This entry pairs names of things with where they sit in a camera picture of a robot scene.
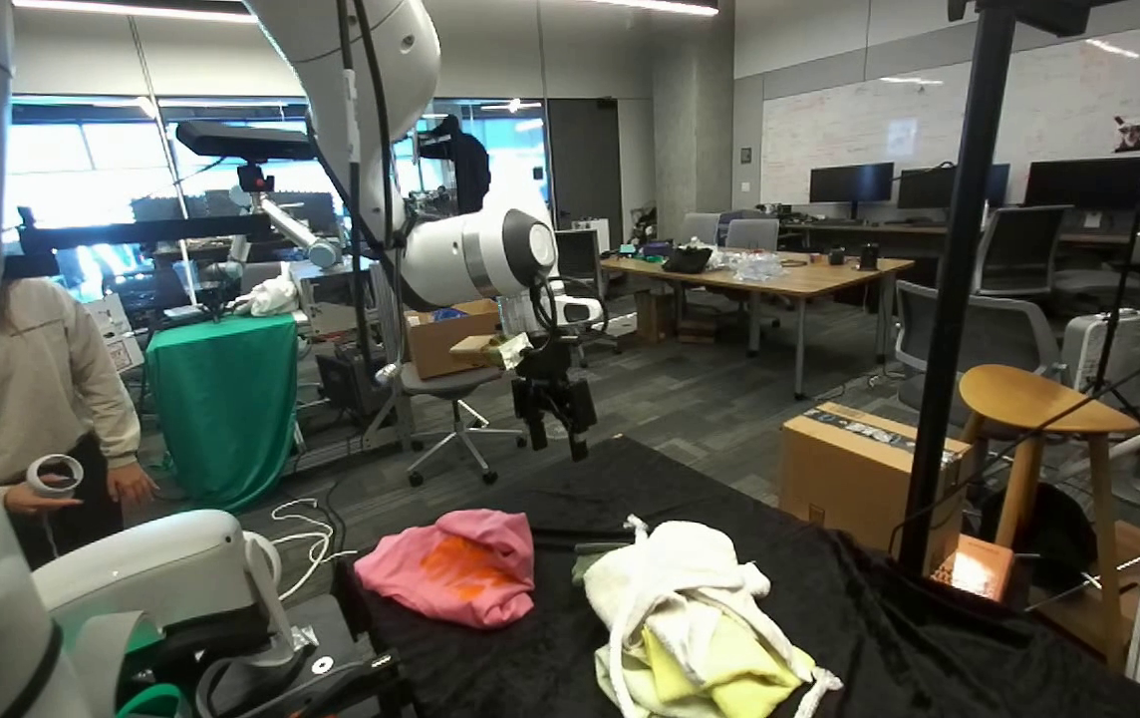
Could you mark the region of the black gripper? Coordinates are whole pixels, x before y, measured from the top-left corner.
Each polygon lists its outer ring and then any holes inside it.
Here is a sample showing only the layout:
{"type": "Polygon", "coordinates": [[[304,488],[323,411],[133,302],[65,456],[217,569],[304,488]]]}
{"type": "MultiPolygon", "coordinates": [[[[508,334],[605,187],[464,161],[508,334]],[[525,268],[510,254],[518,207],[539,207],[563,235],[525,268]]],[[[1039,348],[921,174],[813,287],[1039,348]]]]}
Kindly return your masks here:
{"type": "Polygon", "coordinates": [[[570,456],[587,456],[587,429],[598,424],[587,379],[570,375],[570,348],[563,340],[534,342],[510,379],[513,413],[525,424],[534,451],[547,448],[547,424],[557,417],[570,456]]]}

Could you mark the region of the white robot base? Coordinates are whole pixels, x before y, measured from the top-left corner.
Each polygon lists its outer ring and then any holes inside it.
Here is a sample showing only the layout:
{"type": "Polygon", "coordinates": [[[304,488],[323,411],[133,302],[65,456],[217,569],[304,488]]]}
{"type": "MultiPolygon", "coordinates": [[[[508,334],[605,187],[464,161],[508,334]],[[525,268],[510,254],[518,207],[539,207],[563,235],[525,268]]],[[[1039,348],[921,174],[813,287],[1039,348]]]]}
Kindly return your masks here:
{"type": "Polygon", "coordinates": [[[227,510],[178,510],[35,569],[97,718],[125,718],[153,669],[195,718],[275,718],[319,642],[288,619],[279,548],[227,510]]]}

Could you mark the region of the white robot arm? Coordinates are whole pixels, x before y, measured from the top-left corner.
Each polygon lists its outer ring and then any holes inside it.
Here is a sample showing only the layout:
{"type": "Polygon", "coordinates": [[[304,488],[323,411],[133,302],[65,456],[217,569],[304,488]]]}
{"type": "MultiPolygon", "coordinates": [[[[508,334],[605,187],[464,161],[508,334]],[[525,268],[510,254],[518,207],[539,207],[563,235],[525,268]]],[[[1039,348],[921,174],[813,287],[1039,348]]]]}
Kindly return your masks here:
{"type": "MultiPolygon", "coordinates": [[[[439,33],[423,0],[245,0],[258,33],[306,93],[314,146],[349,225],[397,226],[392,139],[429,104],[439,33]]],[[[0,207],[13,94],[13,0],[0,0],[0,207]]],[[[428,218],[397,259],[405,302],[518,300],[555,268],[547,207],[518,194],[482,211],[428,218]]],[[[97,435],[105,501],[148,501],[155,482],[136,467],[140,417],[93,315],[45,279],[4,279],[0,259],[0,718],[114,718],[128,638],[148,619],[225,619],[258,610],[268,646],[201,667],[201,718],[311,718],[343,669],[314,673],[314,646],[295,642],[268,569],[227,510],[189,510],[100,533],[70,553],[27,561],[13,516],[86,510],[80,488],[55,494],[25,475],[66,459],[97,435]]]]}

